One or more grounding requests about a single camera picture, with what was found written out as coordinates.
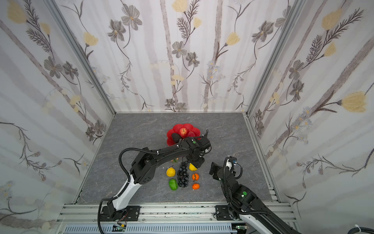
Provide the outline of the yellow fake lemon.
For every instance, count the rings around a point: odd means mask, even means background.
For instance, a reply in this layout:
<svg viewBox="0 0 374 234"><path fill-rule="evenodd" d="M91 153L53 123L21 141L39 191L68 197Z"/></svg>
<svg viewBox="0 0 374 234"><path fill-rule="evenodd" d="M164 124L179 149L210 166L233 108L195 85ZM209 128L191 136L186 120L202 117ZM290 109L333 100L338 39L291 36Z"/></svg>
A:
<svg viewBox="0 0 374 234"><path fill-rule="evenodd" d="M189 165L189 169L190 169L191 171L197 171L197 168L196 168L192 163L190 163L190 165Z"/></svg>

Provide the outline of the red crinkled fake fruit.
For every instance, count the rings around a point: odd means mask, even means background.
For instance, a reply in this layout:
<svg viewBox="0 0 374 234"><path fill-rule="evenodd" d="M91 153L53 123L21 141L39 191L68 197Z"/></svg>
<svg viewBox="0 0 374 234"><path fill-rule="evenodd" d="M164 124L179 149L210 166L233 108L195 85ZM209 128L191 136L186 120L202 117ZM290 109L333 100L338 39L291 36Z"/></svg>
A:
<svg viewBox="0 0 374 234"><path fill-rule="evenodd" d="M182 127L180 130L179 130L179 135L180 137L182 138L185 138L187 135L188 135L189 131L187 128L185 127Z"/></svg>

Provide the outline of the yellow fake pear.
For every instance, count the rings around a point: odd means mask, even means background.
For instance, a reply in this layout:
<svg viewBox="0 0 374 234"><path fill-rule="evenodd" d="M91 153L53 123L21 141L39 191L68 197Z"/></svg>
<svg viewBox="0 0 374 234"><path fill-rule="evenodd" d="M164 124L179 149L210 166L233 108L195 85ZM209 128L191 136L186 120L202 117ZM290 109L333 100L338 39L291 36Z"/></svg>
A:
<svg viewBox="0 0 374 234"><path fill-rule="evenodd" d="M168 177L174 177L176 174L176 170L173 167L169 167L166 171L166 175Z"/></svg>

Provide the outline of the green fake lime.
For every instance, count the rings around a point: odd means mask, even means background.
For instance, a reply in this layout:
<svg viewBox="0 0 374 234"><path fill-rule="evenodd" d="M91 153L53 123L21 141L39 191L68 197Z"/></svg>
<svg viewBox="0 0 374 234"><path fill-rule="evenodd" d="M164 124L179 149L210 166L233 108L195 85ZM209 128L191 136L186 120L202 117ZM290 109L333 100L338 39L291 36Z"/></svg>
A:
<svg viewBox="0 0 374 234"><path fill-rule="evenodd" d="M170 179L168 185L171 190L176 191L178 189L178 183L175 179Z"/></svg>

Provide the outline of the dark fake avocado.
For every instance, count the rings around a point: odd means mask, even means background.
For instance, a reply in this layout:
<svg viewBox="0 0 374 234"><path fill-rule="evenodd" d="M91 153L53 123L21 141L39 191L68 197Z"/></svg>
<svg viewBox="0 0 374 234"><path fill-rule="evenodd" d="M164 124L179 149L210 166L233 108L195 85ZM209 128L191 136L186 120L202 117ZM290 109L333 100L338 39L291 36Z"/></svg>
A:
<svg viewBox="0 0 374 234"><path fill-rule="evenodd" d="M178 143L182 139L182 137L177 133L172 133L171 139L174 143Z"/></svg>

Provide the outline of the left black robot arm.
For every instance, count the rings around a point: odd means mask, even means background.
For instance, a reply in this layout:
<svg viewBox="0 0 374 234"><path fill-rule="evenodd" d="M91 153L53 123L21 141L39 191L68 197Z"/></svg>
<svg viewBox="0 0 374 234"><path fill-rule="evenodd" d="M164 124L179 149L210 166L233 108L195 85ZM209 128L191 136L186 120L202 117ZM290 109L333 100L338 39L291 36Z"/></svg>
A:
<svg viewBox="0 0 374 234"><path fill-rule="evenodd" d="M122 158L129 151L136 151L138 155L128 171ZM186 157L194 167L200 168L205 161L204 155L210 151L211 143L207 136L187 137L173 146L159 150L150 150L147 147L122 150L118 156L118 162L127 180L114 197L100 201L97 221L114 221L119 219L120 215L124 215L132 197L142 185L154 179L155 171L159 166L171 160Z"/></svg>

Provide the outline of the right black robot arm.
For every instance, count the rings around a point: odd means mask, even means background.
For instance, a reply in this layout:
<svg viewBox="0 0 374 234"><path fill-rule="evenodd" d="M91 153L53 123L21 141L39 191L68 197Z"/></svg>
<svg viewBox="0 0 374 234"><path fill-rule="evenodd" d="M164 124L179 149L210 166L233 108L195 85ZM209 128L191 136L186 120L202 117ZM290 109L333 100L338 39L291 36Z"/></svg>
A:
<svg viewBox="0 0 374 234"><path fill-rule="evenodd" d="M298 234L272 212L262 200L248 187L239 184L234 172L234 164L226 158L224 165L211 164L209 174L221 184L227 201L227 210L223 212L233 220L240 219L261 234Z"/></svg>

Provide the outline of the orange fake tangerine upper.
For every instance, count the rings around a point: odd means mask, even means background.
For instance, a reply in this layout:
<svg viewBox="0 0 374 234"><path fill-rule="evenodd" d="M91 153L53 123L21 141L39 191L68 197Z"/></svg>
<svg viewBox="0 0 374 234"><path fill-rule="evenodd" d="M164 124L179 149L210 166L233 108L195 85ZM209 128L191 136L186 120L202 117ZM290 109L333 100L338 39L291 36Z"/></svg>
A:
<svg viewBox="0 0 374 234"><path fill-rule="evenodd" d="M199 175L197 173L194 173L191 178L192 178L193 181L198 181L199 180Z"/></svg>

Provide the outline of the orange fake tangerine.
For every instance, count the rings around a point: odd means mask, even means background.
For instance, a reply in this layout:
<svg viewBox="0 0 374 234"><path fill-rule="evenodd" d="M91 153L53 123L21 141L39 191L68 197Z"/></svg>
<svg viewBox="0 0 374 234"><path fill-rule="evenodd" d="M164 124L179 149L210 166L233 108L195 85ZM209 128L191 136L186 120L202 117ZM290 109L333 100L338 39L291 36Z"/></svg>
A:
<svg viewBox="0 0 374 234"><path fill-rule="evenodd" d="M199 180L199 175L197 173L194 173L191 178L192 178L193 181L198 181Z"/></svg>
<svg viewBox="0 0 374 234"><path fill-rule="evenodd" d="M192 185L192 189L193 189L193 190L198 190L198 189L200 189L200 184L199 184L199 183L194 183L194 184Z"/></svg>

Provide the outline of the black fake grape bunch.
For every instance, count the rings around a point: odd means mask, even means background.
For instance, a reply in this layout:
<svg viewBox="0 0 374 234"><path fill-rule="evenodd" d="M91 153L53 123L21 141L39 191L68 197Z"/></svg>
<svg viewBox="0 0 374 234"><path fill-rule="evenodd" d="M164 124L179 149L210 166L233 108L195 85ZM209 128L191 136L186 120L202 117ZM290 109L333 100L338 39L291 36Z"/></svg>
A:
<svg viewBox="0 0 374 234"><path fill-rule="evenodd" d="M189 174L187 173L187 162L182 162L177 171L177 184L179 187L185 188L189 183Z"/></svg>

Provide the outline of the orange fake tangerine lower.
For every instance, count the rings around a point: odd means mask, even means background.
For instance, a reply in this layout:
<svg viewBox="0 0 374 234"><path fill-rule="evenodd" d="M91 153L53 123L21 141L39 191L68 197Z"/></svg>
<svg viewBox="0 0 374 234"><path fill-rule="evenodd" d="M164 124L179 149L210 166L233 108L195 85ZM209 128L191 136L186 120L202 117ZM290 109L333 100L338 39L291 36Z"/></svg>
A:
<svg viewBox="0 0 374 234"><path fill-rule="evenodd" d="M192 189L193 189L193 190L198 190L198 189L200 189L200 184L199 184L199 183L194 183L194 184L192 185Z"/></svg>

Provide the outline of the red flower-shaped fruit bowl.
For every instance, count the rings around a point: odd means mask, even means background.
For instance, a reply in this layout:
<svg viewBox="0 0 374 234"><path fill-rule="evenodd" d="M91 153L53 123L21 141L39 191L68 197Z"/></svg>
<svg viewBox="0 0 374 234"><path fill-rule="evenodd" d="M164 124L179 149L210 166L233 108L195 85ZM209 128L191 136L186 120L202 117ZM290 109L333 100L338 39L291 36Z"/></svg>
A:
<svg viewBox="0 0 374 234"><path fill-rule="evenodd" d="M198 128L194 127L194 126L193 126L192 124L190 124L190 123L177 124L177 125L173 126L173 128L170 129L170 130L167 132L167 138L168 138L168 139L167 139L167 145L168 145L168 146L173 146L174 144L176 144L176 143L174 143L173 140L171 139L171 135L172 135L172 133L177 133L177 134L179 134L179 130L180 130L182 127L187 128L188 131L192 131L192 130L196 131L197 133L199 133L198 136L201 135L201 131L200 131Z"/></svg>

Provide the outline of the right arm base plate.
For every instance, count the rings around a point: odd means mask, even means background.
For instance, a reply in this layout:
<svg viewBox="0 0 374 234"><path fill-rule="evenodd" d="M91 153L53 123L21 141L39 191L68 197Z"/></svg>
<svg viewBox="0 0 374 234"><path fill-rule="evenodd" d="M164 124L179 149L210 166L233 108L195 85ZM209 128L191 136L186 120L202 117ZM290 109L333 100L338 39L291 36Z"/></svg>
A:
<svg viewBox="0 0 374 234"><path fill-rule="evenodd" d="M213 217L216 218L217 221L234 220L230 214L228 205L216 205Z"/></svg>

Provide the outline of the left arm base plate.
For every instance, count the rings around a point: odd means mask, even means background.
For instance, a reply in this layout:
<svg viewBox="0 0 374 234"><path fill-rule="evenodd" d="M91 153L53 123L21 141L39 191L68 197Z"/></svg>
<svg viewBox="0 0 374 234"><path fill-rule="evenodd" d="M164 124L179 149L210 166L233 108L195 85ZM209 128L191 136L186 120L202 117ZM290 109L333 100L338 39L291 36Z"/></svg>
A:
<svg viewBox="0 0 374 234"><path fill-rule="evenodd" d="M128 206L122 210L116 210L112 206L104 206L100 211L101 221L138 221L140 206Z"/></svg>

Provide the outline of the aluminium mounting rail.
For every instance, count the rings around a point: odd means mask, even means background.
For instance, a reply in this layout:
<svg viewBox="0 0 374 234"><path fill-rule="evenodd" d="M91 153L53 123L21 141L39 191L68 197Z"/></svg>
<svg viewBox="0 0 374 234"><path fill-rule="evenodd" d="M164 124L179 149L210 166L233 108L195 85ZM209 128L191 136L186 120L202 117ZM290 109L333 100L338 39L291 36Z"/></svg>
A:
<svg viewBox="0 0 374 234"><path fill-rule="evenodd" d="M139 206L138 223L194 223L216 222L215 207L225 202L192 203L133 203ZM265 205L288 224L297 223L291 205L266 202ZM98 204L64 205L56 220L57 224L97 224Z"/></svg>

